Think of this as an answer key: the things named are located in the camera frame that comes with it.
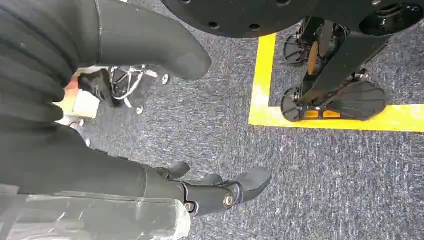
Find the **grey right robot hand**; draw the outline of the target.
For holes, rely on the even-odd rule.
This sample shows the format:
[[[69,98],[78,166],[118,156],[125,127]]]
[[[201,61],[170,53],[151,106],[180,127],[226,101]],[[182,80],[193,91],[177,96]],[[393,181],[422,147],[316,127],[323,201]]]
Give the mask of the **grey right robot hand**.
[[[87,147],[59,124],[57,106],[80,68],[154,64],[199,80],[212,60],[177,20],[119,0],[0,3],[0,182],[20,194],[85,192],[174,199],[193,216],[257,198],[271,174],[257,167],[224,181],[184,181],[189,166],[151,167]]]

